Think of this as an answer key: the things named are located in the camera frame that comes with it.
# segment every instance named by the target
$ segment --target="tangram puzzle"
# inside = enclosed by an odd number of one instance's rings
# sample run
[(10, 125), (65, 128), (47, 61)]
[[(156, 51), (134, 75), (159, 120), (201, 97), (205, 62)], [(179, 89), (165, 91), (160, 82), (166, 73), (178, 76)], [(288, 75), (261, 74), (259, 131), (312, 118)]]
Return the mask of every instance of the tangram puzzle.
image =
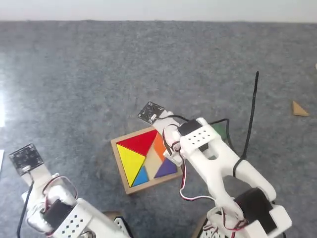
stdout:
[(163, 156), (163, 139), (153, 127), (114, 139), (111, 145), (127, 194), (182, 174)]

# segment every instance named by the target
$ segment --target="orange triangle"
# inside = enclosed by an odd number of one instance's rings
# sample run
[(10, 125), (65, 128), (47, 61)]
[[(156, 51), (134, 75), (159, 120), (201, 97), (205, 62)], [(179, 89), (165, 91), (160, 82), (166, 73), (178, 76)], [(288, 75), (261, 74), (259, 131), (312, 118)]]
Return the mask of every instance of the orange triangle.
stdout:
[(166, 148), (164, 146), (163, 138), (161, 137), (159, 133), (156, 135), (154, 139), (154, 149), (163, 162), (165, 159), (165, 156), (163, 155), (163, 153), (166, 150)]
[(297, 102), (293, 101), (293, 115), (308, 117), (309, 113), (306, 112)]
[(117, 145), (121, 145), (127, 149), (146, 156), (156, 135), (157, 131), (151, 130), (149, 132), (118, 141)]

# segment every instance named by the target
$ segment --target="yellow triangle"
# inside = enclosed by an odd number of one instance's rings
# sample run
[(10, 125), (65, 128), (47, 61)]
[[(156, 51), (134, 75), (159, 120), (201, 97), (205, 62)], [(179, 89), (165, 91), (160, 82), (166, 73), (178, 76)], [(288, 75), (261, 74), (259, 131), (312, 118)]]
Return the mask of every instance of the yellow triangle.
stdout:
[(143, 165), (145, 156), (140, 155), (132, 150), (129, 150), (121, 145), (117, 145), (122, 165), (127, 176), (129, 186), (131, 187), (135, 177)]
[(293, 115), (308, 117), (309, 113), (306, 112), (297, 102), (293, 101)]

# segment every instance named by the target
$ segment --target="wooden frame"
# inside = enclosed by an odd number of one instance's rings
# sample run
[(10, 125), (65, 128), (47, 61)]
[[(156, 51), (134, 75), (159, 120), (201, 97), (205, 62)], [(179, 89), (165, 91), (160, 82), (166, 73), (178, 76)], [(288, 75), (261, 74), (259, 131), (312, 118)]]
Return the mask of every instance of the wooden frame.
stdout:
[(177, 177), (182, 175), (181, 169), (179, 167), (177, 167), (177, 173), (175, 173), (175, 174), (166, 175), (166, 176), (163, 176), (163, 177), (160, 177), (160, 178), (154, 178), (154, 179), (152, 179), (152, 180), (150, 180), (148, 182), (145, 182), (145, 183), (140, 184), (140, 185), (135, 186), (135, 187), (130, 187), (129, 186), (129, 183), (128, 183), (127, 177), (125, 175), (125, 172), (124, 172), (123, 164), (121, 162), (121, 158), (120, 158), (119, 151), (118, 151), (116, 143), (118, 141), (121, 141), (121, 140), (124, 140), (124, 139), (128, 139), (130, 137), (133, 137), (133, 136), (136, 136), (136, 135), (140, 135), (140, 134), (143, 134), (145, 132), (148, 132), (148, 131), (151, 131), (151, 130), (154, 130), (154, 129), (155, 129), (154, 127), (148, 127), (148, 128), (145, 128), (145, 129), (142, 129), (142, 130), (138, 130), (136, 132), (133, 132), (133, 133), (130, 133), (130, 134), (127, 134), (127, 135), (124, 135), (124, 136), (121, 136), (121, 137), (118, 137), (116, 139), (111, 140), (111, 145), (112, 145), (114, 157), (115, 157), (117, 165), (118, 165), (119, 173), (120, 173), (121, 180), (122, 180), (123, 187), (124, 187), (124, 190), (125, 190), (126, 194), (132, 194), (134, 192), (140, 191), (140, 190), (145, 189), (147, 187), (154, 186), (154, 185), (159, 184), (161, 182), (165, 182), (165, 181), (177, 178)]

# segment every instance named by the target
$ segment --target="beige piece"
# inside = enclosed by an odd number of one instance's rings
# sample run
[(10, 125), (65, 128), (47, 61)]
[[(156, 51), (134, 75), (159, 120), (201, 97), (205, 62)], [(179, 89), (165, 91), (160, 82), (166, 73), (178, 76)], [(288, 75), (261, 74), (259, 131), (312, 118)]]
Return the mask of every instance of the beige piece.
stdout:
[(293, 115), (308, 117), (309, 113), (306, 112), (297, 102), (293, 101)]
[(151, 187), (153, 185), (159, 184), (161, 182), (168, 181), (170, 179), (177, 178), (177, 177), (182, 175), (181, 169), (179, 167), (177, 167), (178, 172), (175, 173), (175, 174), (166, 175), (166, 176), (163, 176), (163, 177), (160, 177), (160, 178), (154, 178), (154, 179), (152, 179), (152, 180), (150, 180), (148, 182), (145, 182), (143, 184), (140, 184), (138, 186), (129, 187), (129, 183), (128, 183), (127, 177), (125, 176), (124, 168), (123, 168), (123, 165), (122, 165), (122, 162), (121, 162), (121, 159), (120, 159), (120, 155), (119, 155), (119, 151), (118, 151), (116, 143), (118, 141), (125, 140), (127, 138), (130, 138), (130, 137), (133, 137), (133, 136), (136, 136), (136, 135), (140, 135), (142, 133), (145, 133), (145, 132), (148, 132), (148, 131), (151, 131), (151, 130), (154, 130), (154, 127), (148, 127), (148, 128), (133, 132), (131, 134), (127, 134), (127, 135), (124, 135), (124, 136), (121, 136), (121, 137), (118, 137), (116, 139), (111, 140), (111, 146), (112, 146), (112, 149), (113, 149), (114, 157), (115, 157), (117, 165), (118, 165), (119, 173), (120, 173), (121, 180), (122, 180), (123, 187), (124, 187), (124, 190), (125, 190), (126, 194), (132, 194), (134, 192), (140, 191), (140, 190), (145, 189), (147, 187)]
[(147, 171), (149, 180), (154, 179), (160, 166), (162, 165), (162, 160), (159, 155), (155, 152), (154, 142), (152, 143), (144, 162), (145, 170)]

